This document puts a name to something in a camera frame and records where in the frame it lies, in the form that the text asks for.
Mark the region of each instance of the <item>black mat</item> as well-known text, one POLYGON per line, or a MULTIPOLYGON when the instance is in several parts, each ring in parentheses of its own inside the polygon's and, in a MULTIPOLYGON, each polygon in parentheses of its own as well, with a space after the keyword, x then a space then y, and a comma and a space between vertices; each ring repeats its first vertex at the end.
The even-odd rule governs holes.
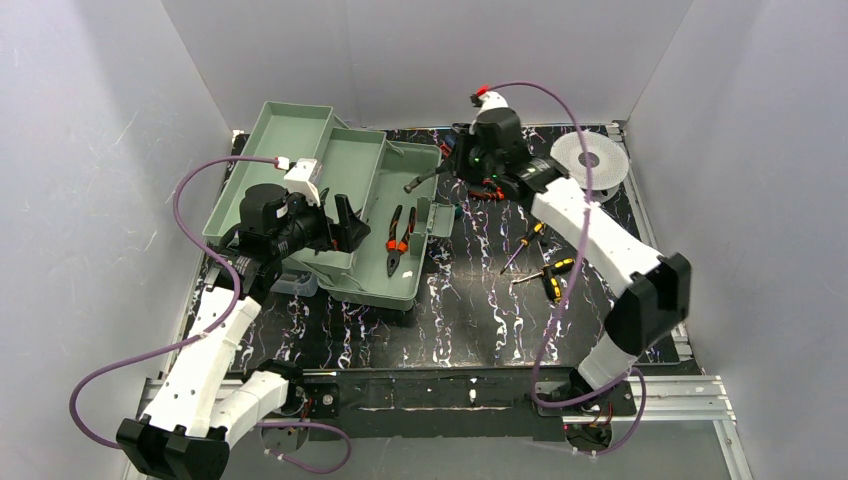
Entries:
MULTIPOLYGON (((553 140, 571 130, 529 127, 525 136, 535 153, 547 154, 553 140)), ((604 127, 589 130, 606 134, 604 127)), ((396 130, 389 131, 388 138, 436 144, 444 133, 396 130)), ((517 205, 469 200, 466 193, 461 182, 440 179, 437 200, 459 203, 463 214, 450 239, 428 244, 412 310, 346 304, 323 290, 311 298, 271 294, 242 339, 243 349, 232 369, 243 371, 268 358, 293 360, 303 368, 531 365, 554 306, 539 283, 510 288, 510 280, 536 271, 550 259, 573 257, 575 250, 553 235, 547 247, 534 243, 511 271, 497 275, 533 220, 517 205)), ((603 208, 638 237, 623 189, 603 208)), ((547 363, 577 365, 597 342, 612 306, 608 287, 590 265, 582 266, 578 278, 565 319, 553 325, 556 333, 547 347, 547 363)), ((679 357, 669 337, 640 361, 676 363, 679 357)))

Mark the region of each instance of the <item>yellow-handled screwdriver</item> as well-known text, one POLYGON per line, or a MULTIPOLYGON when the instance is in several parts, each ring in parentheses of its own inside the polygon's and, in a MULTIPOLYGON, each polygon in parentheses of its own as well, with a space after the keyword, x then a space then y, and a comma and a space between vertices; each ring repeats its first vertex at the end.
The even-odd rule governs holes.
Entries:
POLYGON ((554 263, 553 265, 545 265, 542 267, 541 271, 534 273, 529 277, 513 280, 512 284, 518 285, 519 283, 529 282, 534 278, 542 278, 542 284, 545 286, 545 295, 548 296, 548 300, 558 302, 562 299, 562 288, 560 288, 559 280, 556 276, 568 273, 573 267, 574 259, 566 258, 554 263))
POLYGON ((500 272, 499 275, 503 275, 504 272, 506 272, 506 269, 509 268, 509 266, 512 264, 513 261, 515 261, 515 257, 517 257, 518 254, 521 253, 522 250, 524 250, 524 247, 526 247, 527 245, 530 245, 530 242, 535 240, 536 237, 538 237, 539 235, 544 235, 544 233, 545 233, 545 224, 542 223, 542 222, 537 222, 536 225, 534 225, 532 228, 527 230, 527 233, 525 233, 524 236, 521 237, 521 240, 520 240, 521 244, 518 246, 518 248, 515 250, 515 252, 512 254, 512 256, 509 257, 509 260, 506 261, 506 265, 504 265, 504 268, 501 269, 501 272, 500 272))

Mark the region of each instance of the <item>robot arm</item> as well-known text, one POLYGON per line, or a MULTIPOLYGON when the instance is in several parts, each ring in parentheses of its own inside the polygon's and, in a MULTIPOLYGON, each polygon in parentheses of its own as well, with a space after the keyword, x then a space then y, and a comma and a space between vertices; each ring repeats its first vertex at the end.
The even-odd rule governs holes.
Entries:
POLYGON ((572 396, 598 389, 623 372, 685 317, 691 268, 683 256, 663 257, 640 242, 593 202, 573 178, 559 177, 534 195, 530 212, 577 245, 590 208, 586 260, 607 281, 617 301, 604 321, 598 345, 572 377, 572 396))
POLYGON ((241 298, 230 316, 205 334, 232 301, 235 280, 226 270, 210 271, 189 333, 205 338, 183 348, 141 417, 124 419, 118 429, 118 444, 141 473, 161 479, 218 479, 230 448, 245 433, 272 410, 299 401, 290 387, 300 381, 302 371, 271 360, 215 404, 239 341, 282 272, 282 260, 303 248, 350 253, 370 233, 344 195, 335 196, 339 223, 327 217, 327 192, 319 194, 315 188, 316 171, 320 164, 315 160, 301 160, 286 174, 288 189, 261 184, 245 193, 240 223, 217 248, 238 272, 241 298))
POLYGON ((501 95, 481 89, 471 99, 477 117, 471 125, 454 125, 455 146, 442 170, 496 189, 495 198, 519 202, 574 246, 591 209, 586 259, 617 300, 598 345, 573 371, 567 396, 599 389, 686 318, 691 266, 680 254, 663 256, 634 238, 597 203, 587 205, 585 192, 559 162, 532 156, 518 115, 501 95))

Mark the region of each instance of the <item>green toolbox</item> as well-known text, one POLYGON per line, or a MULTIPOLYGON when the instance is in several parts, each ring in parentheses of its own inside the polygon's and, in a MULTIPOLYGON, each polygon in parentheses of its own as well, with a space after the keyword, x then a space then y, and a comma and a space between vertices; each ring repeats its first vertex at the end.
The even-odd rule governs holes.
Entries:
MULTIPOLYGON (((301 250, 284 260, 288 270, 308 271, 318 285, 339 301, 395 310, 412 308, 429 236, 448 237, 453 227, 453 205, 435 203, 437 178, 430 178, 411 194, 403 190, 417 175, 435 168, 441 151, 436 146, 387 142, 385 133, 349 129, 331 107, 268 102, 242 152, 247 156, 315 158, 323 165, 318 190, 329 188, 348 196, 351 207, 371 226, 371 234, 351 254, 301 250), (398 205, 403 221, 416 207, 417 221, 409 235, 408 251, 396 273, 386 272, 389 224, 398 205)), ((272 165, 237 163, 218 200, 204 236, 217 243, 238 221, 238 205, 249 187, 282 184, 284 172, 272 165)), ((335 219, 335 210, 327 209, 335 219)), ((403 233, 399 228, 398 238, 403 233)))

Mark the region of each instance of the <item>white wall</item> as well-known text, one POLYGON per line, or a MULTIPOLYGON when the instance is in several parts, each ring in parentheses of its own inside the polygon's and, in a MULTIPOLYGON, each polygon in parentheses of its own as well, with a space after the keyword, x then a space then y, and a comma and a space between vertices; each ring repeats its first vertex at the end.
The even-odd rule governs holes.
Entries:
MULTIPOLYGON (((370 127, 473 116, 483 83, 532 80, 584 122, 627 118, 691 0, 163 0, 232 128, 266 100, 370 127)), ((538 92, 522 120, 563 122, 538 92)))
POLYGON ((757 478, 845 478, 848 2, 696 0, 628 142, 757 478))
MULTIPOLYGON (((159 2, 4 2, 0 103, 0 477, 119 478, 123 453, 76 430, 68 396, 174 335, 199 256, 171 192, 229 134, 159 2)), ((220 173, 186 192, 195 229, 220 173)), ((114 439, 161 365, 95 381, 83 417, 114 439)))

